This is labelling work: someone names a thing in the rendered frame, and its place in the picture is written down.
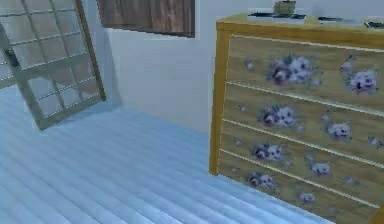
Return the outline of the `flat black tray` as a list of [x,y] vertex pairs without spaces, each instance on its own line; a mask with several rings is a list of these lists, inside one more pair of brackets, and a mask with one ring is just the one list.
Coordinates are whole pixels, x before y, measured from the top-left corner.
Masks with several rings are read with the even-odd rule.
[[303,14],[276,14],[276,13],[264,13],[256,12],[247,15],[248,19],[263,19],[263,18],[272,18],[272,19],[305,19],[306,15]]

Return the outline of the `flowered wooden chest of drawers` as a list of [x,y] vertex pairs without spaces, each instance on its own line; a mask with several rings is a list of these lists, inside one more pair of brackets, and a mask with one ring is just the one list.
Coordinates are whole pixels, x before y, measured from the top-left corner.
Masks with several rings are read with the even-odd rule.
[[216,24],[209,170],[333,224],[384,224],[384,29]]

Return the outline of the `olive green box container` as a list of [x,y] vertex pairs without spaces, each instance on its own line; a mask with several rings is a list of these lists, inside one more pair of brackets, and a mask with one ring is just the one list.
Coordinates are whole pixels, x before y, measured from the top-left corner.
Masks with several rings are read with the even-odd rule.
[[295,0],[277,0],[274,3],[275,14],[293,14],[295,11],[296,1]]

